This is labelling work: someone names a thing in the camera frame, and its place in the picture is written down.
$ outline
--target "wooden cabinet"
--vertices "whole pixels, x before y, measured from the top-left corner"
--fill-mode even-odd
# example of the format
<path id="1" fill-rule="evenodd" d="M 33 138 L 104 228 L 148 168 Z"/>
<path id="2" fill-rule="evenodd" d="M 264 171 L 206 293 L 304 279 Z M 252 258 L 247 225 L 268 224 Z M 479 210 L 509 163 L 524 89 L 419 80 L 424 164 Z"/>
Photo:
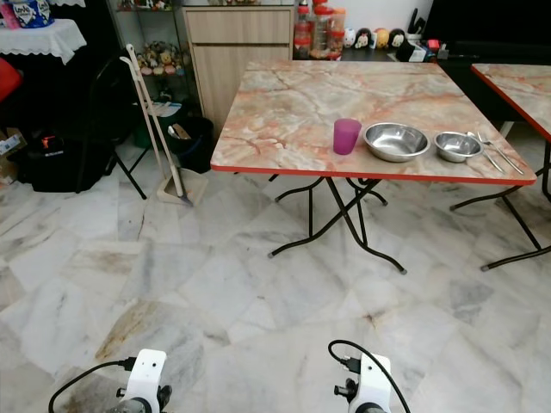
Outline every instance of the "wooden cabinet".
<path id="1" fill-rule="evenodd" d="M 245 67 L 292 58 L 293 7 L 183 8 L 201 108 L 218 139 Z"/>

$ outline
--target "stainless steel bowl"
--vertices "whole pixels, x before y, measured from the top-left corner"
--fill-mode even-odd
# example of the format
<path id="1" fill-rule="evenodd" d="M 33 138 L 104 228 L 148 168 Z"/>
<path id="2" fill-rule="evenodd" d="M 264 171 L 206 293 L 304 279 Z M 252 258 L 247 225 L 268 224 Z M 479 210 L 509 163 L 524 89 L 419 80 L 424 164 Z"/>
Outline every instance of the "stainless steel bowl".
<path id="1" fill-rule="evenodd" d="M 442 132 L 435 137 L 434 142 L 438 155 L 454 163 L 465 162 L 484 150 L 478 139 L 465 133 Z"/>
<path id="2" fill-rule="evenodd" d="M 399 123 L 377 123 L 363 138 L 375 156 L 388 162 L 407 162 L 427 152 L 429 140 L 421 131 Z"/>

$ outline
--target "cabinet drawer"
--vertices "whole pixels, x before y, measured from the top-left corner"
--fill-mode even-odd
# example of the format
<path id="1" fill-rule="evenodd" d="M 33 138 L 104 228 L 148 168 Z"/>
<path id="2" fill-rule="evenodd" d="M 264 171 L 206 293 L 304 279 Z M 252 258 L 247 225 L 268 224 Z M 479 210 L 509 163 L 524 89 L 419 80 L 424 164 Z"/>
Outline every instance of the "cabinet drawer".
<path id="1" fill-rule="evenodd" d="M 288 44 L 291 13 L 266 11 L 187 11 L 192 43 Z"/>

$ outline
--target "lace tablecloth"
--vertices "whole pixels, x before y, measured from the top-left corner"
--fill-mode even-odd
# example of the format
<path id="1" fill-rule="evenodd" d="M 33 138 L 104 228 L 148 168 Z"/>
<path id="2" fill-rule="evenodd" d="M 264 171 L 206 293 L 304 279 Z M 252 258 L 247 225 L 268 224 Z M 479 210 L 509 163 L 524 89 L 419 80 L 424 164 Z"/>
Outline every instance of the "lace tablecloth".
<path id="1" fill-rule="evenodd" d="M 0 28 L 0 53 L 52 54 L 66 65 L 86 40 L 73 20 L 56 19 L 47 28 Z"/>
<path id="2" fill-rule="evenodd" d="M 56 6 L 63 6 L 66 4 L 67 6 L 86 7 L 84 0 L 50 0 L 50 4 L 54 4 Z"/>

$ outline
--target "jar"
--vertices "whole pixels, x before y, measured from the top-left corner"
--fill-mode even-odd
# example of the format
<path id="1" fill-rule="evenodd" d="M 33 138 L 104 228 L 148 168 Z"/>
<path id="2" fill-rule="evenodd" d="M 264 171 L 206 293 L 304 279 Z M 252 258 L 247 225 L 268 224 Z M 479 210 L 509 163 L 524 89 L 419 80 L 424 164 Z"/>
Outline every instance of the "jar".
<path id="1" fill-rule="evenodd" d="M 310 36 L 294 38 L 293 59 L 308 60 L 310 58 Z"/>
<path id="2" fill-rule="evenodd" d="M 332 30 L 329 34 L 329 54 L 330 60 L 340 60 L 343 54 L 344 30 Z"/>
<path id="3" fill-rule="evenodd" d="M 316 6 L 313 10 L 312 50 L 310 56 L 315 59 L 326 59 L 329 52 L 327 41 L 331 30 L 333 9 L 326 6 Z"/>
<path id="4" fill-rule="evenodd" d="M 308 23 L 308 15 L 310 14 L 310 9 L 308 6 L 299 6 L 299 18 L 298 22 Z"/>
<path id="5" fill-rule="evenodd" d="M 312 39 L 310 37 L 310 26 L 307 22 L 296 22 L 294 24 L 294 60 L 308 60 Z"/>
<path id="6" fill-rule="evenodd" d="M 346 20 L 346 9 L 334 9 L 332 20 L 331 30 L 342 32 L 344 30 L 344 21 Z"/>

